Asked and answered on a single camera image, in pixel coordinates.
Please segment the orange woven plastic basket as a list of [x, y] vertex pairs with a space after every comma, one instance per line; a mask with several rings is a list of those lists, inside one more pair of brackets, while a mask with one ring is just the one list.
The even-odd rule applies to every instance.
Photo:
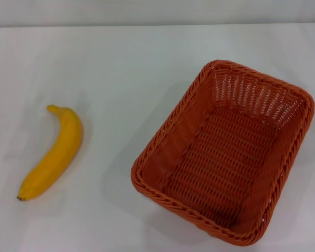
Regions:
[[206, 64], [135, 160], [135, 189], [210, 236], [264, 235], [314, 115], [305, 90], [228, 60]]

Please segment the yellow banana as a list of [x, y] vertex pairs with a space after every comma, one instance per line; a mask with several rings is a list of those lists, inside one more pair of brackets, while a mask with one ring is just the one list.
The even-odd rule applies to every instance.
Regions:
[[45, 156], [23, 180], [17, 194], [20, 201], [35, 199], [46, 192], [68, 168], [77, 155], [83, 138], [83, 125], [70, 108], [48, 105], [60, 125], [58, 136]]

